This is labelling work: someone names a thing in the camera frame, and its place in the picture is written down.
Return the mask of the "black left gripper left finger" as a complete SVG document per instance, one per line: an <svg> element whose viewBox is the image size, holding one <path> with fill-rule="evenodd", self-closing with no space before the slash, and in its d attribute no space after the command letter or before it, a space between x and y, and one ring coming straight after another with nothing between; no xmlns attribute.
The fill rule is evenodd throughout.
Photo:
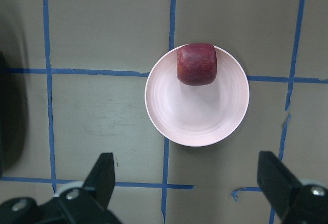
<svg viewBox="0 0 328 224"><path fill-rule="evenodd" d="M1 204L1 223L120 223L108 204L115 187L112 153L102 153L81 186L70 186L48 202L18 197Z"/></svg>

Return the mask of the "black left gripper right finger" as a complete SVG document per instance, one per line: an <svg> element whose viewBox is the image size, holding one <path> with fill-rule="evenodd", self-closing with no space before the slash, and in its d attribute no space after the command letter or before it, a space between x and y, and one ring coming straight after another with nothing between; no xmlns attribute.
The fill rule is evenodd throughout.
<svg viewBox="0 0 328 224"><path fill-rule="evenodd" d="M270 151L259 152L257 183L281 223L327 223L327 187L299 180Z"/></svg>

